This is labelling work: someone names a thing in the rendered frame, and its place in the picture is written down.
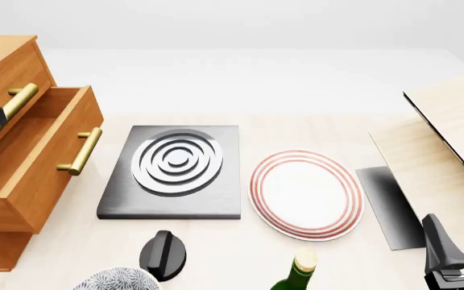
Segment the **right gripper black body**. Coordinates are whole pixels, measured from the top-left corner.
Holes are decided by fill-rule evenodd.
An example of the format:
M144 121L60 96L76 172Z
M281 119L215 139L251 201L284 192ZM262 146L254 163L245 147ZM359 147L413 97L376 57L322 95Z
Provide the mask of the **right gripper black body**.
M464 290L464 264L425 265L425 282L429 290Z

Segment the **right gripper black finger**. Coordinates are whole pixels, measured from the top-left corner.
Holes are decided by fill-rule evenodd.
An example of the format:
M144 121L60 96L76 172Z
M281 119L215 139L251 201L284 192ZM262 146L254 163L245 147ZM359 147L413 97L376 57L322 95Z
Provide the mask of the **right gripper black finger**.
M449 237L438 217L427 214L422 219L425 235L425 274L441 272L443 275L461 275L464 253Z

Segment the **wooden drawer, open box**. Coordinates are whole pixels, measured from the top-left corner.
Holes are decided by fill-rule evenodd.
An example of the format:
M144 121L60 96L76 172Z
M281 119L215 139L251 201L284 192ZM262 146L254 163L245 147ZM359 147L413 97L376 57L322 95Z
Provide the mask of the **wooden drawer, open box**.
M0 232L38 234L72 176L74 161L103 123L91 86L51 87L0 140Z

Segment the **wooden drawer, plain front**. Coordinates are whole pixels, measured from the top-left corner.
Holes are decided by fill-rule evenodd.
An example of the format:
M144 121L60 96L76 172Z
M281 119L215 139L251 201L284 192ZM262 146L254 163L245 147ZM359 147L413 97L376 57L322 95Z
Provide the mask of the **wooden drawer, plain front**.
M11 99L8 89L30 83L39 87L38 93L2 128L0 140L56 84L34 35L0 35L0 107Z

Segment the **pale wooden box, black edge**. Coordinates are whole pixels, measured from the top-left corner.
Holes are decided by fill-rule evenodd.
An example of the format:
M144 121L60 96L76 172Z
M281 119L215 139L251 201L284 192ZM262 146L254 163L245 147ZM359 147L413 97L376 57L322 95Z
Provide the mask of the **pale wooden box, black edge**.
M404 98L417 118L371 138L415 215L435 214L464 253L464 75Z

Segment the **white plate with red rings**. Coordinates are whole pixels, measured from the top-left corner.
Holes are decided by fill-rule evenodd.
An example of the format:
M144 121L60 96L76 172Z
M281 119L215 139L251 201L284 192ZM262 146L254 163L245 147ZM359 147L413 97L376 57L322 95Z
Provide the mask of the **white plate with red rings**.
M345 236L361 222L365 209L364 192L343 164L301 149L262 159L251 173L248 197L264 222L303 241Z

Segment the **green bottle with cork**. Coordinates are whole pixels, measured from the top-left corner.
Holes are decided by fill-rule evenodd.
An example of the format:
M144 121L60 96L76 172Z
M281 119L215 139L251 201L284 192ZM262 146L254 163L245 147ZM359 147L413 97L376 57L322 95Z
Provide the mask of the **green bottle with cork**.
M274 284L270 290L306 290L317 262L317 253L313 248L300 248L293 258L288 277Z

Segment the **round black stove knob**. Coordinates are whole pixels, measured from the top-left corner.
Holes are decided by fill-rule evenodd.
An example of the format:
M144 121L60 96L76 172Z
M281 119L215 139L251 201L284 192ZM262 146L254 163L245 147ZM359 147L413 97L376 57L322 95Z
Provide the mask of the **round black stove knob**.
M139 266L159 282L172 280L180 274L187 260L184 243L171 231L158 231L139 256Z

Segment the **flat black stove plate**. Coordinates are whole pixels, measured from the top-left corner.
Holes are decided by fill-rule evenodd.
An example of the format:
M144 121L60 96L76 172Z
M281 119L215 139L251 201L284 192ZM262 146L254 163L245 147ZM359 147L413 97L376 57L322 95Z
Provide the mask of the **flat black stove plate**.
M240 219L235 125L131 127L99 219Z

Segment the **patterned grey white bowl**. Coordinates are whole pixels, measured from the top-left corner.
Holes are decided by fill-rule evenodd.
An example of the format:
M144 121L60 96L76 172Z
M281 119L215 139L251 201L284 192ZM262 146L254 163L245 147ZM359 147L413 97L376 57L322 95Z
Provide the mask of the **patterned grey white bowl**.
M112 267L91 275L72 290L163 290L149 272L133 267Z

